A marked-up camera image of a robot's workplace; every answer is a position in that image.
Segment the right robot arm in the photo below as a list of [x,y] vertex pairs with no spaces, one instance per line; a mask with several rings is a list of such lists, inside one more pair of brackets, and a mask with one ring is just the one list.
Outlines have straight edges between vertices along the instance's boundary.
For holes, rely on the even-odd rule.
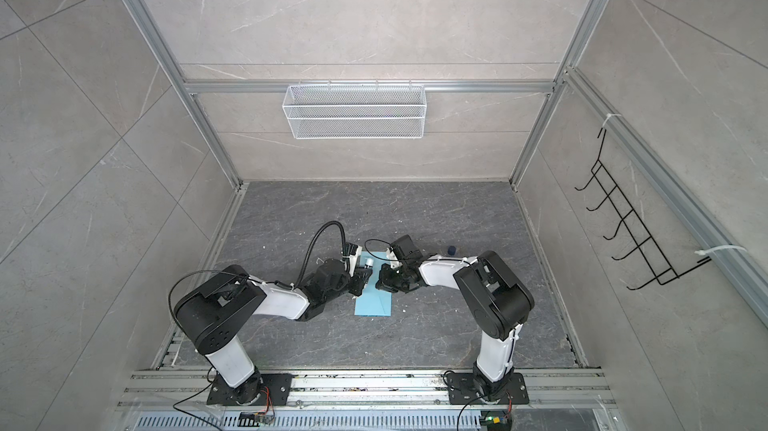
[[478,256],[426,257],[410,236],[385,245],[376,288],[409,293],[423,287],[456,289],[482,331],[473,380],[484,396],[503,389],[514,373],[514,352],[523,325],[535,307],[532,293],[493,251]]

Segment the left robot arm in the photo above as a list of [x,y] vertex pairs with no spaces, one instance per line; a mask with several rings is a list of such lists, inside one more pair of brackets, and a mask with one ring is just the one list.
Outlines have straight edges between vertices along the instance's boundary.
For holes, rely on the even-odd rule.
[[309,321],[342,295],[361,296],[373,274],[373,261],[352,268],[355,263],[354,258],[330,259],[306,283],[291,289],[261,281],[241,266],[231,265],[171,304],[169,310],[196,351],[229,388],[237,389],[258,374],[238,338],[251,317]]

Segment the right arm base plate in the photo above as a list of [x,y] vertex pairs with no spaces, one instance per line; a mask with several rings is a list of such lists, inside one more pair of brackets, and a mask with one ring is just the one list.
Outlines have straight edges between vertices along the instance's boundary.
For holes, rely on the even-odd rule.
[[490,382],[479,371],[445,371],[442,375],[452,405],[502,404],[527,405],[530,398],[524,377],[510,372],[498,382]]

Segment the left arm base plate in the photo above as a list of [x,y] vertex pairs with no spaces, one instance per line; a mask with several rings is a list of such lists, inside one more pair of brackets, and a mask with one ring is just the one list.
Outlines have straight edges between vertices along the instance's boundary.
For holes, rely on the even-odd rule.
[[207,405],[262,406],[270,398],[271,404],[285,406],[291,389],[293,375],[289,373],[256,372],[237,388],[230,387],[217,375],[206,399]]

